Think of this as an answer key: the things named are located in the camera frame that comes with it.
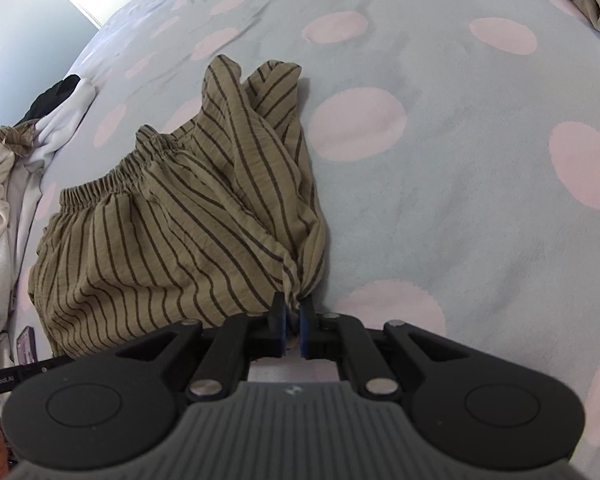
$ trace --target striped shorts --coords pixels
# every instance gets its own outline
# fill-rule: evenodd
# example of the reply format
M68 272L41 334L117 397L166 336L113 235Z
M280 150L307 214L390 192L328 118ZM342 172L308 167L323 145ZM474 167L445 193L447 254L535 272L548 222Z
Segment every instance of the striped shorts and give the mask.
M300 67L244 83L216 57L202 108L176 132L143 126L103 178L66 189L29 295L54 355L78 357L185 318L218 326L290 308L324 268L325 226L296 111Z

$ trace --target gray ribbed panel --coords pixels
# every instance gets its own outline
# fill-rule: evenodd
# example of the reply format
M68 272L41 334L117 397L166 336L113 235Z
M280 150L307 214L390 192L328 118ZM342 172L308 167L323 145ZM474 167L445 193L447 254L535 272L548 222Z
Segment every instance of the gray ribbed panel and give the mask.
M126 465L72 473L24 463L8 478L582 480L566 462L524 473L466 466L423 441L396 404L362 399L344 382L298 386L241 383L230 399L194 404L167 440Z

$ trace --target purple phone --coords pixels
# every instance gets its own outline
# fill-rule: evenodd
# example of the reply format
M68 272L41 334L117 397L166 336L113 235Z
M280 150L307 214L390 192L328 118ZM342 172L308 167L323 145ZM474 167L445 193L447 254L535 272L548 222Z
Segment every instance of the purple phone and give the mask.
M16 341L18 348L18 364L28 365L38 361L36 355L36 338L32 326L24 327Z

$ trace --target metal screw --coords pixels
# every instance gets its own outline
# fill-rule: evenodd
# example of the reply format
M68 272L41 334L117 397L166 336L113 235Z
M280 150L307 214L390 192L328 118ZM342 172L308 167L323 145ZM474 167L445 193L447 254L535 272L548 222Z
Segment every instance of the metal screw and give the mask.
M391 395L398 391L398 383L386 377L376 377L365 384L366 390L374 395Z
M200 379L189 385L189 391L199 397L211 397L222 391L222 384L215 379Z

